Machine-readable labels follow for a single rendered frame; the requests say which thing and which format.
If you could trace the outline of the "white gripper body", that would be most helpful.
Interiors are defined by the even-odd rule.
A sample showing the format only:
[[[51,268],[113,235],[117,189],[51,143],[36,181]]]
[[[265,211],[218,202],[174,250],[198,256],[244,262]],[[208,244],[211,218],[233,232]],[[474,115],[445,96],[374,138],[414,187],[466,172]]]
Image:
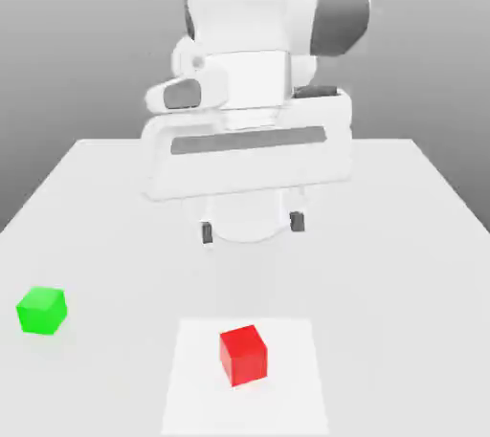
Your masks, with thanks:
[[[255,129],[237,129],[236,110],[154,117],[141,137],[145,194],[166,201],[344,180],[351,120],[344,92],[294,98]]]

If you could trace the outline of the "small red cube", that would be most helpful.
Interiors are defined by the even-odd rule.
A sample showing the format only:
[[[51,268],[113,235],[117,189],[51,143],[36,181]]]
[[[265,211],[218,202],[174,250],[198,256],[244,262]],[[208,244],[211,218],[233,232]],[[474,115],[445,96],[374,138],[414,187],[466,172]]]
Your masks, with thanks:
[[[231,387],[268,376],[268,349],[255,325],[221,333],[219,358]]]

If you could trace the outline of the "small green cube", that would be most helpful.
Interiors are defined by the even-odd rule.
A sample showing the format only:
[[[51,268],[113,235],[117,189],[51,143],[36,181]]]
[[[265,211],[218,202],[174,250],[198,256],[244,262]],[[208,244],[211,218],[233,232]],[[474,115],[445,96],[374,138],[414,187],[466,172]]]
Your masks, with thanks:
[[[34,286],[16,305],[24,333],[52,336],[68,315],[62,289]]]

